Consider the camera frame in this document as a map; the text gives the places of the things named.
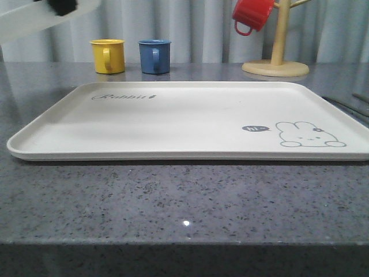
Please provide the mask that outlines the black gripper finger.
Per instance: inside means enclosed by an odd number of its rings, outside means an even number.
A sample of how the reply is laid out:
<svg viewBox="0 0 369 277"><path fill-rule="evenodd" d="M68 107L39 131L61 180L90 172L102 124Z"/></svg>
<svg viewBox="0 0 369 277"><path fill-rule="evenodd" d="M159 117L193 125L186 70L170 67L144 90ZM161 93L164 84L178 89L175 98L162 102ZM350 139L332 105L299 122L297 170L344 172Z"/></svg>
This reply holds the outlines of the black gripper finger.
<svg viewBox="0 0 369 277"><path fill-rule="evenodd" d="M65 16L77 9L77 0L47 0L47 3L57 16Z"/></svg>

